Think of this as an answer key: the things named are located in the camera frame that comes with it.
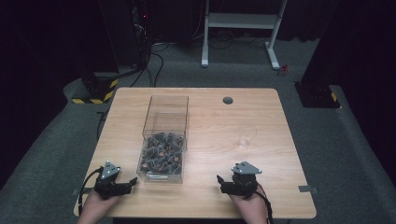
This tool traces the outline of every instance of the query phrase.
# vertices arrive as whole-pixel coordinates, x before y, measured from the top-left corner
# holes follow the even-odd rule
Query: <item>yellow and black hazard tape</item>
[[[116,85],[119,82],[118,79],[113,80],[109,86],[108,89],[103,91],[104,97],[101,98],[72,98],[72,102],[74,104],[95,104],[95,105],[100,105],[100,104],[105,104],[107,103],[111,96],[114,94],[114,90],[116,89]]]

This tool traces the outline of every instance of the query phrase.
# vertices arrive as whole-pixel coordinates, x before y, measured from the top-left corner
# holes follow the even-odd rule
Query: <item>transparent container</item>
[[[183,182],[189,126],[188,96],[151,96],[137,174],[146,182]]]

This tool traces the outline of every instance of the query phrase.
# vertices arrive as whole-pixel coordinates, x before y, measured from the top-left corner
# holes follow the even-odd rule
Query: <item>metal stand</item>
[[[206,0],[205,8],[205,35],[202,49],[202,67],[209,66],[209,46],[208,33],[209,27],[227,28],[249,28],[249,29],[268,29],[273,30],[270,42],[265,42],[265,49],[271,60],[273,69],[279,70],[280,66],[274,52],[276,35],[282,22],[283,12],[288,0],[282,0],[282,4],[277,15],[262,14],[234,14],[234,13],[209,13],[209,0]]]

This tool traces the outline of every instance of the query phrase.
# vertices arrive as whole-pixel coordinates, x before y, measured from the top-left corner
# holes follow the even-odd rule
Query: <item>dark background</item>
[[[150,19],[156,35],[168,41],[190,41],[201,1],[147,2],[153,12]],[[91,38],[105,39],[103,18],[94,10],[98,9],[98,2],[90,3],[82,5],[76,1],[66,6],[62,1],[49,0],[1,2],[1,186],[42,130],[64,108],[67,99],[63,87],[81,76],[75,66],[81,42],[70,29],[74,27],[71,18],[77,16],[73,9],[85,11],[87,18],[96,18],[93,22],[97,26],[92,31],[99,29],[97,34],[102,34]],[[323,36],[308,66],[315,75],[312,84],[343,88],[369,144],[395,183],[391,169],[396,148],[395,6],[389,0],[345,0],[340,1],[332,15],[336,4],[335,0],[289,1],[278,39],[298,37],[307,41]],[[213,1],[211,9],[275,13],[278,5],[277,0],[249,4]],[[109,55],[111,39],[107,40],[99,41],[101,49],[105,49],[103,55],[116,57]]]

